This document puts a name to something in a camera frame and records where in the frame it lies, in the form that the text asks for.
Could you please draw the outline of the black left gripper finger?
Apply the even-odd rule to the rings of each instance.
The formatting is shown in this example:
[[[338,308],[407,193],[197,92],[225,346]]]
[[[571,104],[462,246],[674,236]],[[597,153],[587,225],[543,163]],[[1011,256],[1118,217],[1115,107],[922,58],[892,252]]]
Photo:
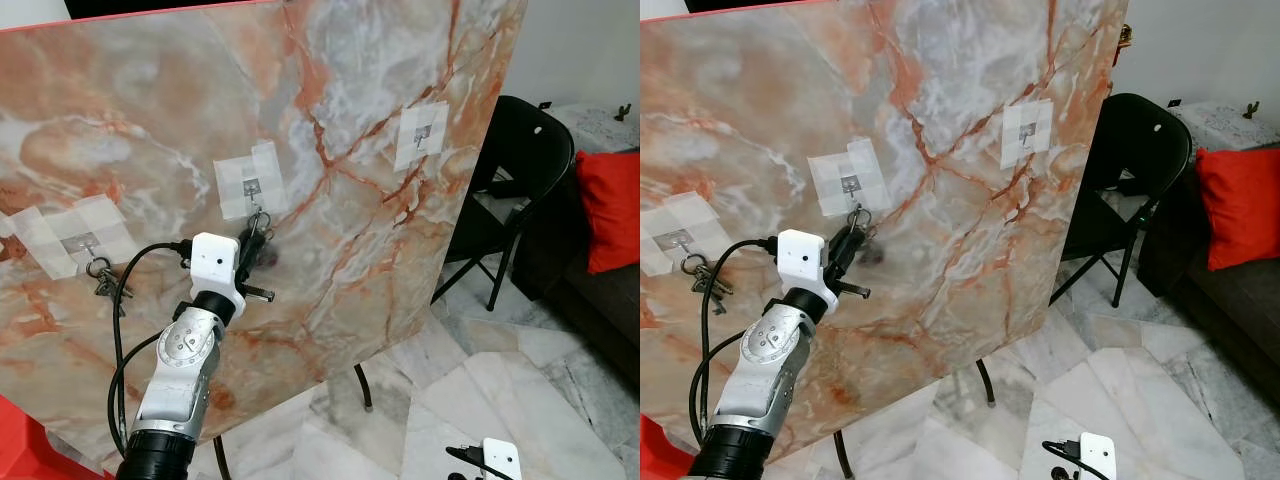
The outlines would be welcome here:
[[[861,228],[846,225],[829,241],[829,284],[838,283],[861,247]]]
[[[255,227],[246,227],[239,233],[239,284],[244,284],[259,265],[259,257],[269,242],[270,233],[270,229]]]

